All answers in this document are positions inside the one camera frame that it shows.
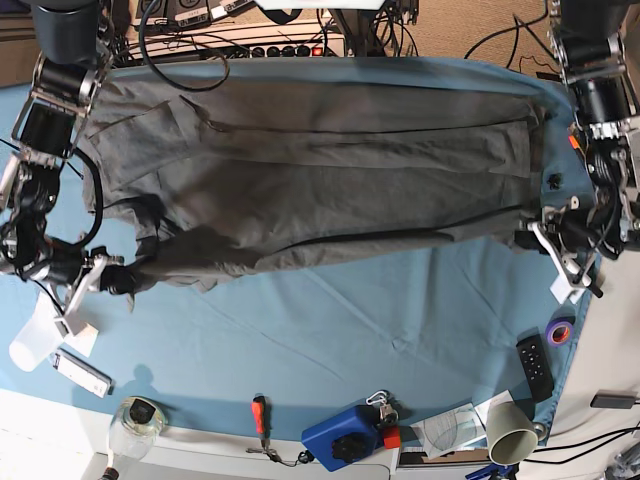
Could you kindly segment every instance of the blue tablecloth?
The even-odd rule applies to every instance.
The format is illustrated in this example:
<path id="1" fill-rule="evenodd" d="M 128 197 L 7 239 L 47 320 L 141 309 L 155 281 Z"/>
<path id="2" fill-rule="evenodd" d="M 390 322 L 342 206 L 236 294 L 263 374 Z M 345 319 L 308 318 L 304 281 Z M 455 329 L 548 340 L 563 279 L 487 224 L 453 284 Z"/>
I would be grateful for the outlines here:
<path id="1" fill-rule="evenodd" d="M 416 87 L 508 91 L 536 96 L 549 109 L 545 178 L 563 175 L 563 189 L 543 185 L 546 203 L 578 194 L 589 181 L 567 142 L 570 106 L 556 85 L 498 67 L 450 59 L 280 59 L 233 62 L 232 75 L 298 81 L 393 83 Z M 213 65 L 178 65 L 172 73 L 209 75 Z M 117 72 L 147 75 L 145 69 Z M 25 99 L 23 87 L 0 90 L 0 131 L 8 132 Z M 0 149 L 2 158 L 7 150 Z M 82 184 L 69 169 L 50 215 L 49 232 L 67 240 L 88 229 Z M 133 258 L 133 229 L 105 221 L 93 242 Z M 126 300 L 91 295 L 83 307 L 100 335 L 88 360 L 111 376 L 113 395 L 99 399 L 42 364 L 32 373 L 11 362 L 8 345 L 33 310 L 37 290 L 0 278 L 0 388 L 112 413 L 124 396 L 165 406 L 172 425 L 253 435 L 249 404 L 256 393 L 273 403 L 272 436 L 296 440 L 305 428 L 343 407 L 388 389 L 406 407 L 405 423 L 510 389 L 528 397 L 514 348 L 543 331 L 559 306 L 549 291 L 556 276 L 537 253 L 516 254 L 490 239 L 392 254 L 349 264 L 245 277 L 206 294 L 157 285 Z M 577 306 L 572 341 L 549 352 L 554 395 L 536 418 L 550 425 L 584 322 Z"/>

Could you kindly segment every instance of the gray garment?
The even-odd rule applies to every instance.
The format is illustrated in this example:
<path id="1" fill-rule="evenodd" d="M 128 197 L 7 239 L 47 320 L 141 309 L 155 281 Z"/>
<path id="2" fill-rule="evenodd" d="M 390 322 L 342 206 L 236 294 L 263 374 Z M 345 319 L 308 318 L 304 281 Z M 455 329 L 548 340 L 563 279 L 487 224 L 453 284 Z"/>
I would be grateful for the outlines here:
<path id="1" fill-rule="evenodd" d="M 511 94 L 237 78 L 189 94 L 120 78 L 81 148 L 99 164 L 105 216 L 136 225 L 140 288 L 209 289 L 508 239 L 538 208 L 542 122 Z"/>

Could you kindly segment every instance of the purple tape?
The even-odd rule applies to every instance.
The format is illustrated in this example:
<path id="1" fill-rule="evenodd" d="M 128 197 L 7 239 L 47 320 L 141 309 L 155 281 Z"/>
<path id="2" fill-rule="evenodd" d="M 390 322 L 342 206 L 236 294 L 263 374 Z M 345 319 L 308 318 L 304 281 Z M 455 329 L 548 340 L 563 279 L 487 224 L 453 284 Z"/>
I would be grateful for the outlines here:
<path id="1" fill-rule="evenodd" d="M 567 318 L 556 318 L 551 320 L 545 330 L 547 342 L 552 347 L 560 347 L 567 343 L 573 335 L 573 323 Z"/>

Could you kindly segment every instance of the beige cup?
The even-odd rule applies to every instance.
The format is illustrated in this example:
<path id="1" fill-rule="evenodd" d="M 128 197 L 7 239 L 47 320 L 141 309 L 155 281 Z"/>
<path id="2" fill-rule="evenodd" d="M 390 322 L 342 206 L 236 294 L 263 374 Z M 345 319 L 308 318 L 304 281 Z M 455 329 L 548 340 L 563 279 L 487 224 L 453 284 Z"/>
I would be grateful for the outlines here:
<path id="1" fill-rule="evenodd" d="M 489 410 L 487 445 L 493 463 L 514 465 L 536 449 L 538 433 L 515 403 L 502 403 Z"/>

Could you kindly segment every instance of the red handle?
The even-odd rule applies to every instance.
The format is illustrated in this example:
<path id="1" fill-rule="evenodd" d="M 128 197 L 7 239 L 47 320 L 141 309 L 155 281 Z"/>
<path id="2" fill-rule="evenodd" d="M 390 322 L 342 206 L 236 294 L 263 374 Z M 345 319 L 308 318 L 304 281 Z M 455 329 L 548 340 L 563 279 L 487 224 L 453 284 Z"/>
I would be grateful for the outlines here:
<path id="1" fill-rule="evenodd" d="M 254 399 L 253 403 L 251 403 L 251 411 L 256 421 L 256 432 L 264 435 L 264 403 Z"/>

